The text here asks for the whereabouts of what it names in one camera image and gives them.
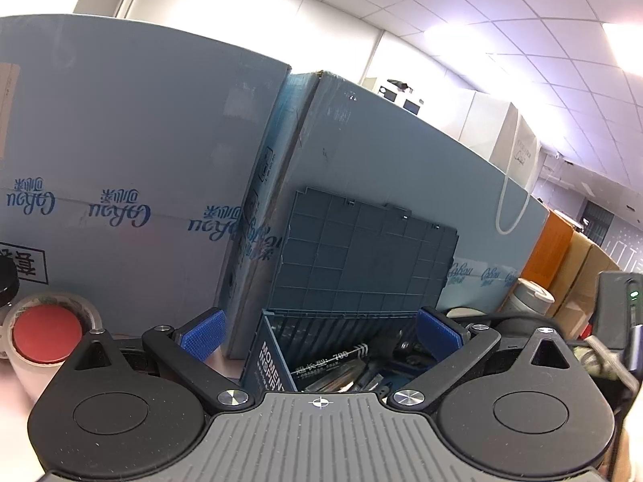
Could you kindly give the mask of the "person hand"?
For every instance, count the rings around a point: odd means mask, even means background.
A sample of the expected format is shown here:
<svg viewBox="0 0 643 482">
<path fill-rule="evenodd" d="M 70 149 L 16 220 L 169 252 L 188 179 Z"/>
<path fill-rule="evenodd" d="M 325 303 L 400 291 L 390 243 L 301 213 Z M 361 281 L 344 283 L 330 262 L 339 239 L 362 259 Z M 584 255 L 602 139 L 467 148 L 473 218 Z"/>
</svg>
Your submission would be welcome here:
<svg viewBox="0 0 643 482">
<path fill-rule="evenodd" d="M 607 480 L 611 482 L 631 482 L 637 480 L 637 463 L 634 454 L 635 432 L 626 417 L 621 428 L 618 443 L 612 449 L 615 457 L 609 462 Z"/>
</svg>

